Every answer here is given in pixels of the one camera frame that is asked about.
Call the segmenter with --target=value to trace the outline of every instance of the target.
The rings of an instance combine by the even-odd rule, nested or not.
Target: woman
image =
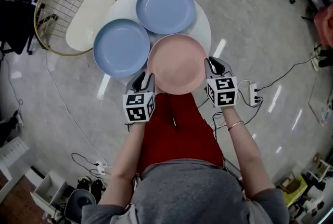
[[[288,223],[253,138],[233,107],[222,112],[247,199],[222,170],[223,154],[192,94],[158,94],[151,122],[132,126],[106,192],[99,205],[83,207],[82,223]]]

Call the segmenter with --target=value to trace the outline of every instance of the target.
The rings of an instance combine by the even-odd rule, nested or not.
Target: gray t-shirt
[[[173,160],[154,164],[142,178],[131,200],[140,224],[243,224],[253,219],[237,180],[211,163]],[[260,223],[289,222],[281,190],[264,190],[252,202],[263,209],[265,216],[260,216]],[[115,205],[84,206],[82,224],[109,224],[112,217],[114,221],[115,215],[122,214],[124,210]]]

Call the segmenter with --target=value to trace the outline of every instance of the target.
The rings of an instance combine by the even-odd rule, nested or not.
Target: red skirt
[[[223,165],[212,128],[203,120],[192,94],[156,95],[156,109],[146,124],[138,172],[174,159],[198,159]]]

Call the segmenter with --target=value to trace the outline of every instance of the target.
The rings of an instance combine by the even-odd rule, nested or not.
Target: pink plate
[[[155,75],[156,85],[173,95],[187,94],[205,78],[202,46],[183,34],[167,35],[156,42],[148,58],[148,72]]]

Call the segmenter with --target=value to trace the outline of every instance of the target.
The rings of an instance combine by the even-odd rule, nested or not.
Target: floor
[[[248,79],[260,88],[283,75],[293,64],[310,58],[315,38],[312,25],[301,19],[306,9],[305,0],[297,0],[294,5],[290,5],[289,0],[196,1],[210,22],[211,53],[224,38],[227,44],[221,57],[232,66],[238,81]],[[36,167],[41,172],[54,169],[75,185],[78,176],[87,175],[87,171],[72,161],[71,153],[83,154],[93,162],[100,158],[58,97],[46,70],[45,54],[36,44],[33,56],[28,57],[26,53],[7,56],[12,83],[23,100],[22,134],[27,144],[35,149]],[[96,95],[104,74],[96,66],[92,52],[78,57],[48,53],[47,60],[69,111],[111,166],[127,134],[122,109],[125,86],[111,79],[101,101]],[[4,116],[12,114],[17,107],[7,73],[7,64],[3,63],[0,100]],[[325,154],[332,146],[333,122],[329,120],[321,125],[317,121],[327,101],[330,83],[329,69],[315,72],[309,62],[295,67],[282,80],[259,93],[264,102],[247,128],[255,134],[266,169],[274,181],[293,168],[301,170],[317,151]],[[246,99],[247,85],[240,86]],[[269,112],[279,85],[279,96]],[[197,104],[202,103],[206,99],[203,88],[197,89],[194,97]],[[236,109],[245,121],[256,111],[243,101]],[[209,102],[200,108],[207,122],[211,122],[216,111]],[[226,128],[217,131],[217,140],[224,155],[238,166]],[[78,161],[93,168],[83,159]]]
[[[26,177],[22,177],[8,193],[0,205],[1,223],[48,223],[42,219],[44,211],[32,200],[30,192],[35,186]]]

